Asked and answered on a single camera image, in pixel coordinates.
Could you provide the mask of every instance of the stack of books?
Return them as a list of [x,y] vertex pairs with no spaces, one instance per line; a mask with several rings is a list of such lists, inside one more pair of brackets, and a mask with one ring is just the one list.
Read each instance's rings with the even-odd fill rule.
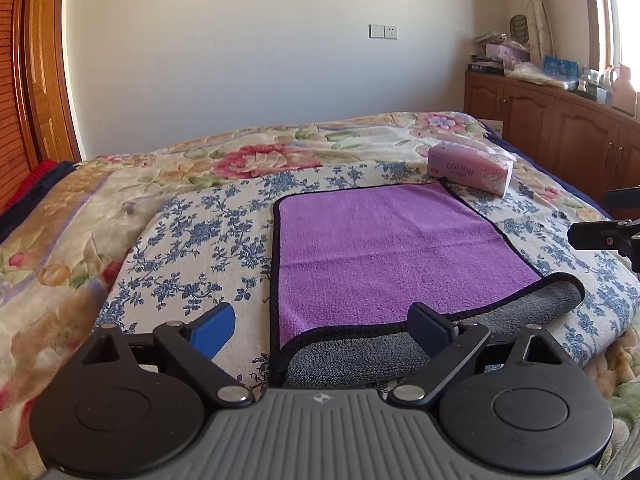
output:
[[473,54],[467,69],[469,72],[479,72],[481,74],[504,75],[504,62],[499,57]]

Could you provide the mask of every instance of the white cloth with blue flowers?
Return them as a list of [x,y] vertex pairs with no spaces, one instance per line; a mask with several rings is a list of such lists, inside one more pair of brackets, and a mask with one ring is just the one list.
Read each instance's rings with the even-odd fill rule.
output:
[[[228,301],[236,332],[214,362],[261,390],[268,373],[273,203],[294,193],[417,182],[430,182],[426,163],[371,162],[287,171],[177,196],[128,254],[98,323],[150,332]],[[577,218],[537,200],[518,181],[503,199],[451,187],[544,275],[568,272],[582,281],[584,302],[548,326],[579,364],[622,334],[638,308],[640,283],[616,254],[569,246],[567,229]]]

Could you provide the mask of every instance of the light switch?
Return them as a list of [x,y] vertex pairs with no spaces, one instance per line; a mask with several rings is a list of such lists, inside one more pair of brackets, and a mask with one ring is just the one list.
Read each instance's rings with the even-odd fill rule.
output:
[[369,25],[369,37],[370,38],[382,38],[385,37],[384,25]]
[[398,28],[395,25],[385,25],[385,38],[388,40],[397,40]]

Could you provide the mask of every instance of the tissue pack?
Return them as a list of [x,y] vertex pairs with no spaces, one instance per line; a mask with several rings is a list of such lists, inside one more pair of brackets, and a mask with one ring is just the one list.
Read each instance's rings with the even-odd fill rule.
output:
[[456,184],[474,187],[503,197],[511,181],[513,160],[499,153],[441,142],[429,149],[427,172]]

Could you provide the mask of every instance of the gray ribbed panel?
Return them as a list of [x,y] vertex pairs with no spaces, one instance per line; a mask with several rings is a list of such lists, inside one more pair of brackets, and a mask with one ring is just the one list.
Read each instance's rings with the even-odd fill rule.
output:
[[[267,390],[218,413],[195,446],[140,480],[505,480],[451,449],[430,417],[375,390]],[[46,480],[70,480],[49,472]],[[536,480],[595,480],[592,468]]]

